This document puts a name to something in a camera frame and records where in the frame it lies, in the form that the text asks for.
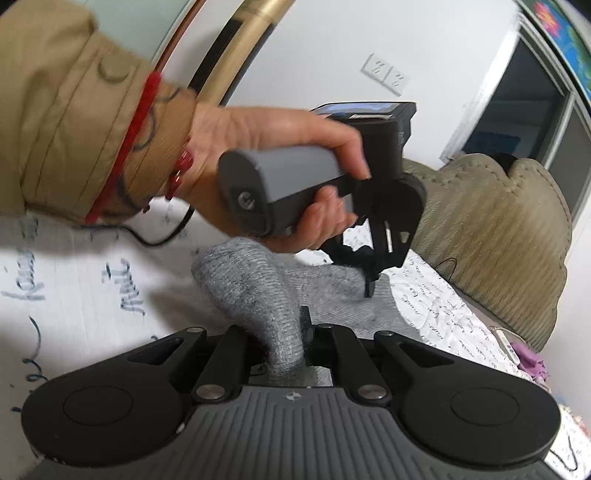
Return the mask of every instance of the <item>black mount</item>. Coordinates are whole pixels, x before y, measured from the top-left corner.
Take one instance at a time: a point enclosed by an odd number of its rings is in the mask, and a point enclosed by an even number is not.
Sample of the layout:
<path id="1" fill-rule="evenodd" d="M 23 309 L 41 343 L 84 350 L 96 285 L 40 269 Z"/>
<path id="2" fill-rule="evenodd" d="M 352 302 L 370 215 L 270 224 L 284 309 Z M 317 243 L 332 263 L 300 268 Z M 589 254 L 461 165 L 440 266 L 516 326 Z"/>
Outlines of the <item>black mount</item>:
<path id="1" fill-rule="evenodd" d="M 343 326 L 312 326 L 305 308 L 301 318 L 309 365 L 330 368 L 350 400 L 386 409 L 448 463 L 526 465 L 545 457 L 558 432 L 558 407 L 533 383 L 392 332 L 360 340 Z M 200 406 L 236 399 L 265 357 L 237 326 L 217 337 L 189 328 L 42 385 L 24 404 L 22 426 L 47 459 L 128 463 L 174 440 Z"/>
<path id="2" fill-rule="evenodd" d="M 342 236 L 322 245 L 337 265 L 359 267 L 365 274 L 365 296 L 374 294 L 382 270 L 402 267 L 425 209 L 427 193 L 422 182 L 402 170 L 402 149 L 410 137 L 414 103 L 402 104 L 395 118 L 384 115 L 332 117 L 361 133 L 363 153 L 372 178 L 353 181 L 343 188 L 352 192 L 357 225 L 369 219 L 373 248 L 353 251 Z"/>

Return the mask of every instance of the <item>gray sock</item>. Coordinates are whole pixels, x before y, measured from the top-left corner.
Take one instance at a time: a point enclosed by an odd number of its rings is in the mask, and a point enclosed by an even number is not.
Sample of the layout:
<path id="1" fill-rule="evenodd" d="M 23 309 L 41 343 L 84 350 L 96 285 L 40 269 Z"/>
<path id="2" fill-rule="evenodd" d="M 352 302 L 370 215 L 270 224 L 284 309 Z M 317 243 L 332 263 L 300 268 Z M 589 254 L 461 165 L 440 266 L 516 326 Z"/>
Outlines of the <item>gray sock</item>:
<path id="1" fill-rule="evenodd" d="M 294 265 L 258 242 L 235 238 L 199 254 L 193 276 L 233 323 L 267 345 L 271 378 L 301 373 L 302 305 L 310 308 L 312 323 L 344 325 L 360 338 L 392 330 L 420 340 L 396 308 L 385 274 L 367 299 L 364 276 L 355 268 Z"/>

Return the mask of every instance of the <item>gray grip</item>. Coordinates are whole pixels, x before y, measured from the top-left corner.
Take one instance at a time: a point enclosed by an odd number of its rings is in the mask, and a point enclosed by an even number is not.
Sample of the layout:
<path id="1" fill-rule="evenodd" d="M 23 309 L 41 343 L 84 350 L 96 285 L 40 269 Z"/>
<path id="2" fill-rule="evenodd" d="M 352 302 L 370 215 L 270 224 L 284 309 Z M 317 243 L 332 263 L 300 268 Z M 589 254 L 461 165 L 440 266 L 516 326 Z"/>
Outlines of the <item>gray grip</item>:
<path id="1" fill-rule="evenodd" d="M 260 174 L 269 203 L 345 174 L 335 154 L 322 147 L 299 146 L 266 151 L 238 150 L 237 153 L 248 158 Z"/>
<path id="2" fill-rule="evenodd" d="M 325 184 L 338 186 L 342 196 L 350 193 L 345 188 L 349 177 L 335 155 L 321 147 L 230 150 L 220 157 L 218 172 L 234 218 L 256 236 L 294 226 Z"/>

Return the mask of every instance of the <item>round black pad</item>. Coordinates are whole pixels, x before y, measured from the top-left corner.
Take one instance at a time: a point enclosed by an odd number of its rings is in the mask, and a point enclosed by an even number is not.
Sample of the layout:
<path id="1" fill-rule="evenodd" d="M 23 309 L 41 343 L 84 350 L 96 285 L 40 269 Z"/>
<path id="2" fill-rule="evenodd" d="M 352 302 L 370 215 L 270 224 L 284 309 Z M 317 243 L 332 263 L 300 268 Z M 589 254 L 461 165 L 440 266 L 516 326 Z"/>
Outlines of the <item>round black pad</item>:
<path id="1" fill-rule="evenodd" d="M 174 437 L 184 413 L 166 372 L 114 360 L 53 379 L 29 396 L 21 421 L 36 451 L 67 465 L 111 466 Z"/>
<path id="2" fill-rule="evenodd" d="M 109 425 L 125 417 L 134 405 L 126 391 L 115 387 L 87 387 L 70 395 L 64 412 L 71 421 L 89 427 Z"/>
<path id="3" fill-rule="evenodd" d="M 433 368 L 408 391 L 400 418 L 435 455 L 504 468 L 540 459 L 560 427 L 556 402 L 537 385 L 494 370 Z"/>
<path id="4" fill-rule="evenodd" d="M 493 388 L 464 390 L 452 398 L 451 407 L 459 419 L 481 427 L 505 425 L 519 414 L 519 402 Z"/>

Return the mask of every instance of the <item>hand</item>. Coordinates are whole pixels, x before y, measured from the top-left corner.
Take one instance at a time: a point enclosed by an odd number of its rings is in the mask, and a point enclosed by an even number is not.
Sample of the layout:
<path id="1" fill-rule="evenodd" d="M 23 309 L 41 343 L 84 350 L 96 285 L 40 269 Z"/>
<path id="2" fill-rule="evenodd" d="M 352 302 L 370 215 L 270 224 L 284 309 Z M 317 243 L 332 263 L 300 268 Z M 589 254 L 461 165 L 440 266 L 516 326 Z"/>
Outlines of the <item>hand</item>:
<path id="1" fill-rule="evenodd" d="M 369 178 L 361 136 L 347 125 L 311 112 L 275 108 L 218 108 L 198 105 L 187 148 L 195 163 L 185 174 L 178 196 L 193 205 L 210 223 L 229 235 L 242 235 L 231 217 L 217 182 L 217 162 L 227 150 L 267 150 L 291 145 L 332 149 L 341 167 L 353 177 Z M 264 243 L 276 252 L 317 249 L 355 223 L 332 186 L 320 189 L 303 213 L 295 232 L 272 236 Z"/>

